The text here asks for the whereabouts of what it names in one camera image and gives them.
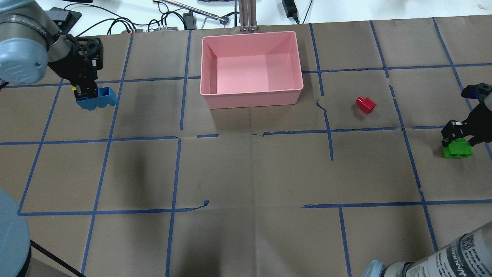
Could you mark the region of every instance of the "black power adapter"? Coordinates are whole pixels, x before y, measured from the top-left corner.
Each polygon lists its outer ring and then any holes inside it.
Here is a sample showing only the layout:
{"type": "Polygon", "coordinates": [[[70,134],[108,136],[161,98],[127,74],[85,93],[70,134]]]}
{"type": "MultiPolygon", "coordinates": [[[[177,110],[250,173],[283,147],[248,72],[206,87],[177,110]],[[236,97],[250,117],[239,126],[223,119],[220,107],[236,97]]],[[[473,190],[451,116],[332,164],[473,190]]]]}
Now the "black power adapter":
{"type": "Polygon", "coordinates": [[[299,24],[299,18],[297,16],[297,7],[294,0],[282,0],[283,9],[287,17],[292,17],[297,24],[299,24]]]}

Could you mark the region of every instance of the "pink plastic container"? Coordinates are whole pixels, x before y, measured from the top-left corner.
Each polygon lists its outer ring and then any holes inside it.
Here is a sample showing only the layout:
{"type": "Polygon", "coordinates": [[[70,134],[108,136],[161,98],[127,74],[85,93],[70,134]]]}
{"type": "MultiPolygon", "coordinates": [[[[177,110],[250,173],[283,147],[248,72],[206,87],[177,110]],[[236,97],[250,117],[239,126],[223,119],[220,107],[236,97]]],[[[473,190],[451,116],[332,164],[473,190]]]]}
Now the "pink plastic container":
{"type": "Polygon", "coordinates": [[[303,86],[293,31],[202,40],[200,94],[211,109],[295,104],[303,86]]]}

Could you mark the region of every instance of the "metal rod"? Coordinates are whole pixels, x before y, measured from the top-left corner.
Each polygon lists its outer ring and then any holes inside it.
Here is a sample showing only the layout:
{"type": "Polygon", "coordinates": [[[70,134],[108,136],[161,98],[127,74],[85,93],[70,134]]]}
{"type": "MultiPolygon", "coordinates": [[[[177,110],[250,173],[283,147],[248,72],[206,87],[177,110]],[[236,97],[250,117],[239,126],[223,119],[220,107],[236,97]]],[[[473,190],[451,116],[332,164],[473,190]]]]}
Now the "metal rod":
{"type": "Polygon", "coordinates": [[[209,13],[209,12],[206,12],[204,10],[197,9],[197,8],[192,7],[192,6],[181,4],[181,3],[178,3],[178,2],[172,1],[172,0],[162,0],[162,1],[164,1],[166,3],[169,3],[171,5],[174,5],[174,6],[178,6],[180,8],[187,9],[189,11],[196,12],[196,13],[201,14],[201,15],[205,15],[205,16],[210,17],[210,18],[213,18],[213,19],[217,19],[217,20],[220,20],[220,21],[229,22],[229,18],[228,17],[220,17],[220,16],[218,16],[216,14],[209,13]]]}

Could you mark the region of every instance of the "blue block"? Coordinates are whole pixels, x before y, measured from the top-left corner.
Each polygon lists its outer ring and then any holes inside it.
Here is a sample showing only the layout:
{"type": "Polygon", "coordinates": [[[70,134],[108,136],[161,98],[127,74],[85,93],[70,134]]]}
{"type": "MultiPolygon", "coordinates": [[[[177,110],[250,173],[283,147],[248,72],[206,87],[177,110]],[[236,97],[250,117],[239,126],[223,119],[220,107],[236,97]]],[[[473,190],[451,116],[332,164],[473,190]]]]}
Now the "blue block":
{"type": "Polygon", "coordinates": [[[75,99],[75,102],[82,109],[95,110],[96,107],[104,108],[108,104],[111,106],[118,104],[118,98],[113,89],[105,87],[98,90],[96,98],[79,98],[75,99]]]}

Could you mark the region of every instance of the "white floor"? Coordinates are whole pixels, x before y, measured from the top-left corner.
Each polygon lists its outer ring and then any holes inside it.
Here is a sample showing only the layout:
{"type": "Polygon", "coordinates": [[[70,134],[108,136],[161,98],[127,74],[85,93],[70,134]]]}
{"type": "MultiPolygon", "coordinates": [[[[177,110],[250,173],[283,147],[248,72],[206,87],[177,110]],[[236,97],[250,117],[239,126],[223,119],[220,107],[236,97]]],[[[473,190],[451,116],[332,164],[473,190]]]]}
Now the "white floor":
{"type": "MultiPolygon", "coordinates": [[[[300,20],[302,21],[310,0],[295,0],[300,20]]],[[[61,0],[38,0],[45,10],[51,7],[64,7],[70,2],[61,0]]],[[[178,0],[181,2],[210,13],[222,16],[234,11],[234,1],[229,2],[201,2],[198,0],[178,0]]],[[[160,19],[157,4],[151,0],[94,0],[94,5],[105,7],[123,17],[131,19],[135,23],[146,24],[151,19],[160,19]]],[[[294,20],[285,16],[281,0],[257,0],[257,21],[259,25],[286,25],[295,24],[294,20]]],[[[83,13],[81,20],[72,29],[72,34],[77,35],[94,23],[106,18],[114,18],[114,15],[93,7],[74,5],[73,9],[83,13]]],[[[311,12],[307,16],[306,23],[342,22],[361,20],[381,20],[400,18],[425,18],[445,17],[460,15],[492,14],[492,0],[313,0],[311,12]]],[[[234,17],[228,27],[234,26],[234,17]]],[[[197,26],[200,28],[204,17],[197,15],[197,26]]],[[[102,23],[91,29],[85,35],[105,35],[111,21],[102,23]]],[[[177,26],[183,29],[179,20],[170,15],[168,26],[177,26]]],[[[222,28],[223,26],[214,20],[207,20],[205,29],[222,28]]],[[[113,34],[124,30],[122,24],[113,28],[113,34]]]]}

